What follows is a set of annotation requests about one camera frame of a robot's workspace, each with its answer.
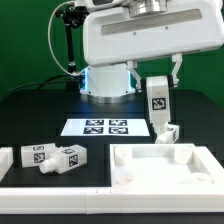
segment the black cable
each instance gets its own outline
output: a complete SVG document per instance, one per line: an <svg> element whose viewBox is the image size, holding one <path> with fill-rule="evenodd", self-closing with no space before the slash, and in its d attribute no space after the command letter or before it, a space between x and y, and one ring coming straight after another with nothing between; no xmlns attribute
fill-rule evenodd
<svg viewBox="0 0 224 224"><path fill-rule="evenodd" d="M64 77L70 77L70 75L65 74L65 75L55 75L55 76L53 76L53 77L50 77L50 78L46 79L45 81L43 81L43 82L38 86L37 89L41 89L41 88L43 88L43 87L45 86L45 84L48 83L48 82L51 82L51 81L53 81L53 80L55 80L55 79L64 78Z"/></svg>
<svg viewBox="0 0 224 224"><path fill-rule="evenodd" d="M22 88L31 87L31 86L40 86L42 84L44 84L44 85L53 85L53 84L61 84L61 83L66 84L66 82L65 81L64 82L61 82L61 81L60 82L40 82L40 83L31 83L31 84L27 84L27 85L17 86L16 88L14 88L14 89L10 90L8 93L6 93L5 96L3 97L3 99L8 97L13 92L15 92L19 89L22 89Z"/></svg>

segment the black surface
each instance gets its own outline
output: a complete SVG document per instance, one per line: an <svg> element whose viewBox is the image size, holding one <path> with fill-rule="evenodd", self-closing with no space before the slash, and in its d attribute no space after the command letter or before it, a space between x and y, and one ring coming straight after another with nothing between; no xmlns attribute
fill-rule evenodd
<svg viewBox="0 0 224 224"><path fill-rule="evenodd" d="M171 90L172 123L181 126L180 143L205 145L222 164L224 161L224 110L203 94ZM80 101L66 91L19 91L0 103L0 147L14 149L13 167L1 183L4 187L23 186L108 186L111 143L152 143L151 137L61 137L68 118L145 118L146 94L116 105ZM20 147L43 143L57 146L80 144L88 149L88 165L63 175L41 175L38 168L21 168ZM184 214L105 214L105 215L1 215L0 223L224 223L223 213Z"/></svg>

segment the white robot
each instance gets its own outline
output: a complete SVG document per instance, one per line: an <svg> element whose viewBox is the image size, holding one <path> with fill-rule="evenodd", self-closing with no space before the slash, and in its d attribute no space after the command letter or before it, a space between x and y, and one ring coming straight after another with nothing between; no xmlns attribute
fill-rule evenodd
<svg viewBox="0 0 224 224"><path fill-rule="evenodd" d="M77 0L64 4L71 3L90 13L83 29L89 66L81 94L95 102L120 102L131 96L135 89L130 86L130 74L140 91L135 68L142 60L171 56L176 63L171 77L177 86L182 54L216 49L224 43L222 0ZM168 124L167 76L147 78L147 96L156 143L175 142L179 127Z"/></svg>

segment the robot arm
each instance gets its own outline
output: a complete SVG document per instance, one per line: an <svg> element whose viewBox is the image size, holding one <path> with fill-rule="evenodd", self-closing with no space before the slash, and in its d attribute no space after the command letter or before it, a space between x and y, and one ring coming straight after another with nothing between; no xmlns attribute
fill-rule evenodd
<svg viewBox="0 0 224 224"><path fill-rule="evenodd" d="M224 43L221 0L87 0L86 6L91 13L84 24L84 55L94 67L172 56L176 86L182 54ZM156 142L174 142L179 128L168 124L167 76L147 78L147 95Z"/></svg>

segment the white block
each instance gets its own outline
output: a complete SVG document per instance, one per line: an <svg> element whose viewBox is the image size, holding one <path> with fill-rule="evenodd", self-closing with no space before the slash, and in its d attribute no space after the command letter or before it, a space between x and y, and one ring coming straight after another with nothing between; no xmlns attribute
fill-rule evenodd
<svg viewBox="0 0 224 224"><path fill-rule="evenodd" d="M0 181L3 179L13 164L12 148L3 147L0 149Z"/></svg>
<svg viewBox="0 0 224 224"><path fill-rule="evenodd" d="M170 102L167 76L147 77L147 97L151 123L170 121Z"/></svg>
<svg viewBox="0 0 224 224"><path fill-rule="evenodd" d="M57 150L54 143L42 145L30 145L21 147L21 158L23 167L39 166L50 154Z"/></svg>

